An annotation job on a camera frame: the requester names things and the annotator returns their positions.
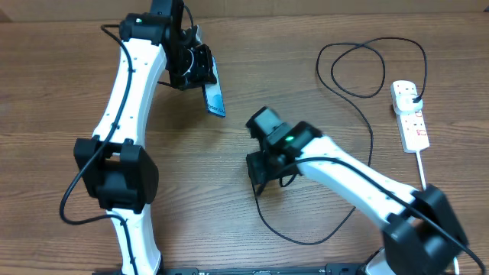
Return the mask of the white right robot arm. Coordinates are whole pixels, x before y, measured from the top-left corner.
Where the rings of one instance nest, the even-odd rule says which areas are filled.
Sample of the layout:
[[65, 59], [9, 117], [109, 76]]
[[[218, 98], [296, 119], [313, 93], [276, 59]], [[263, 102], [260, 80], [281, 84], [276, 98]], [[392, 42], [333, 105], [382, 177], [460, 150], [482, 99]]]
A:
[[339, 194], [381, 230], [384, 245], [359, 267], [359, 274], [442, 274], [467, 251], [465, 232], [435, 186], [418, 190], [392, 180], [311, 124], [292, 127], [268, 107], [246, 126], [260, 145], [260, 151], [246, 157], [256, 196], [272, 180], [304, 176]]

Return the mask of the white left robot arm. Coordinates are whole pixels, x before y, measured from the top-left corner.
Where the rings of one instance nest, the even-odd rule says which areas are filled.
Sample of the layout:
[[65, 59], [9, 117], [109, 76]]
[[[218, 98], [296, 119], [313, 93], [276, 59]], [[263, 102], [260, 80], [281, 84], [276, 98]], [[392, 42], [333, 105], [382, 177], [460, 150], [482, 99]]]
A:
[[225, 117], [217, 64], [197, 24], [183, 29], [189, 8], [180, 0], [157, 0], [147, 13], [130, 13], [102, 30], [120, 47], [115, 83], [105, 112], [89, 138], [73, 148], [76, 182], [97, 199], [114, 225], [122, 274], [162, 274], [151, 205], [159, 171], [145, 149], [146, 126], [160, 77], [180, 91], [200, 88], [209, 114]]

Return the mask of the blue Galaxy smartphone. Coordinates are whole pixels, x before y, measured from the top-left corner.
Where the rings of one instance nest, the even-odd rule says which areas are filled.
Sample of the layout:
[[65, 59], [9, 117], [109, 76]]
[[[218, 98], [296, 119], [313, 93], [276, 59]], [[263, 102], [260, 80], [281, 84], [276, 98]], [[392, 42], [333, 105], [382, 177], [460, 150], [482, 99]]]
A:
[[209, 114], [220, 118], [226, 116], [225, 103], [222, 97], [221, 86], [219, 82], [219, 71], [215, 58], [212, 58], [212, 72], [217, 79], [216, 84], [205, 84], [203, 86], [203, 95], [206, 104], [206, 110]]

